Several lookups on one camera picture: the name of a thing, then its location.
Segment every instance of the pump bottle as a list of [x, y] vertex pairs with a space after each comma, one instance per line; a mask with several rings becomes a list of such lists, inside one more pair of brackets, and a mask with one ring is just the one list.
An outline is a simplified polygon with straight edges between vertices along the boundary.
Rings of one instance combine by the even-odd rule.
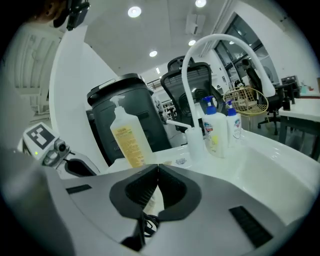
[[240, 144], [241, 138], [241, 117], [232, 106], [232, 99], [228, 100], [226, 104], [229, 105], [228, 116], [226, 123], [228, 127], [228, 146], [229, 148], [236, 147]]
[[110, 126], [111, 132], [121, 149], [124, 157], [133, 168], [155, 163], [155, 155], [152, 152], [144, 130], [137, 116], [126, 113], [119, 100], [125, 96], [114, 96], [110, 99], [115, 104], [115, 120]]
[[228, 132], [226, 116], [217, 112], [212, 105], [213, 96], [203, 98], [207, 102], [206, 114], [202, 118], [206, 135], [205, 146], [213, 156], [224, 158], [228, 149]]

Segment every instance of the white sink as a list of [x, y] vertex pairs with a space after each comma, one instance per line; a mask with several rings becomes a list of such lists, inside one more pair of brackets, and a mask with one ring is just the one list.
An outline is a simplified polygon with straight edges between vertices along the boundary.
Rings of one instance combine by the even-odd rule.
[[[185, 145], [156, 152], [157, 164], [171, 162], [172, 166], [229, 181], [273, 210], [285, 224], [307, 214], [318, 194], [320, 163], [258, 134], [243, 130], [242, 135], [242, 146], [229, 149], [226, 158], [205, 151], [205, 160], [195, 163]], [[186, 162], [177, 164], [181, 158]], [[117, 159], [107, 173], [129, 168], [124, 158]], [[156, 195], [156, 203], [161, 204], [159, 191]]]

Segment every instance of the black trash can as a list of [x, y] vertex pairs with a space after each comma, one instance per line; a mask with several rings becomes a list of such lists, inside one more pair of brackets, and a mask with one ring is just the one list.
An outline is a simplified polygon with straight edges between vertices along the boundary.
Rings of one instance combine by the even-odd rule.
[[153, 152], [171, 148], [147, 85], [140, 75], [125, 74], [93, 88], [87, 94], [87, 101], [92, 106], [98, 136], [111, 163], [124, 157], [110, 130], [110, 125], [116, 118], [116, 106], [110, 99], [116, 95], [125, 96], [119, 101], [119, 105], [124, 107], [128, 114], [139, 118]]

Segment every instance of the chair backrest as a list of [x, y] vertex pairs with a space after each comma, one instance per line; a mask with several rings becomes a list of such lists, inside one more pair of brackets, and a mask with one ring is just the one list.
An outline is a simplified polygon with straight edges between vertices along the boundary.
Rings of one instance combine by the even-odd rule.
[[[171, 60], [167, 65], [168, 72], [181, 69], [182, 63], [184, 62], [184, 58], [185, 58], [185, 56], [180, 56], [180, 57], [176, 57], [173, 60]], [[195, 64], [195, 61], [191, 57], [189, 60], [189, 66], [192, 64]]]
[[[191, 64], [187, 69], [187, 78], [194, 102], [200, 103], [202, 109], [205, 110], [206, 103], [201, 99], [213, 94], [210, 66], [205, 62]], [[169, 71], [162, 76], [160, 82], [175, 106], [177, 116], [174, 120], [193, 125], [190, 107], [182, 83], [181, 70]], [[222, 96], [217, 90], [214, 93], [219, 94], [222, 100]]]

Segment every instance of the desk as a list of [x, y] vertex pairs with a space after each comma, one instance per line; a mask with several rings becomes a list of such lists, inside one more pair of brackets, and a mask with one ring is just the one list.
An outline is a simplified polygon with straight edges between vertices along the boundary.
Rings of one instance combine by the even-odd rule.
[[279, 109], [281, 128], [279, 142], [286, 143], [287, 127], [315, 135], [311, 157], [318, 160], [320, 156], [320, 99], [297, 98], [291, 110]]

